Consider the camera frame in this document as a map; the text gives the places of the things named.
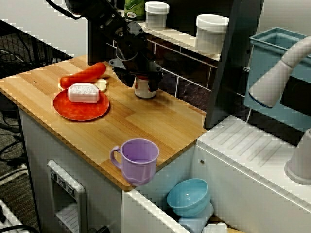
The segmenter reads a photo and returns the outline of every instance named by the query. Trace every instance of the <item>tofu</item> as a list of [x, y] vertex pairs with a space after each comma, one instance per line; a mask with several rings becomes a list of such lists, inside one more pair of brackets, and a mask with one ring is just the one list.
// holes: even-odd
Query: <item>tofu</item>
[[97, 103], [100, 98], [97, 86], [90, 83], [75, 83], [67, 90], [71, 102]]

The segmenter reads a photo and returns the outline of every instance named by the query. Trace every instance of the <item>green bottle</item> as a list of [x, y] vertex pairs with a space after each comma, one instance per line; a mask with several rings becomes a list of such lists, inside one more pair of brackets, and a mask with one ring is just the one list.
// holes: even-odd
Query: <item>green bottle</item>
[[130, 21], [145, 21], [144, 0], [125, 0], [124, 16]]

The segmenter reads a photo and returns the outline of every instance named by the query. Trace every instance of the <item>white wall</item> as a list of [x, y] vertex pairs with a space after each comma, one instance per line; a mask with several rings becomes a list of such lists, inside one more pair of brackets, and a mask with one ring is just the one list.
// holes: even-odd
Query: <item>white wall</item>
[[87, 20], [66, 17], [45, 0], [0, 0], [0, 19], [70, 56], [86, 54]]
[[[0, 0], [0, 19], [73, 57], [86, 54], [86, 20], [70, 19], [45, 0]], [[282, 27], [311, 35], [310, 25], [311, 0], [265, 0], [257, 32]]]
[[265, 0], [257, 33], [273, 27], [311, 35], [311, 0]]

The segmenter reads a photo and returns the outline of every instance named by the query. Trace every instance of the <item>carrot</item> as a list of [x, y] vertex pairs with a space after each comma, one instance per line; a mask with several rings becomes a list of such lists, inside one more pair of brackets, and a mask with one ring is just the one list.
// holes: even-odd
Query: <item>carrot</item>
[[79, 73], [71, 74], [60, 79], [60, 86], [63, 89], [69, 88], [75, 83], [87, 83], [91, 82], [94, 79], [100, 77], [106, 71], [105, 64], [98, 62], [88, 69], [82, 70]]

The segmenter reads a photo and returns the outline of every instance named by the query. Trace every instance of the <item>blue bowl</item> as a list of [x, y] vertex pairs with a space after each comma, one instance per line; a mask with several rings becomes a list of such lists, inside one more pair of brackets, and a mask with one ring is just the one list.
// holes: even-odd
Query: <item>blue bowl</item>
[[195, 216], [210, 202], [208, 184], [202, 179], [189, 179], [176, 185], [167, 196], [167, 203], [181, 217]]

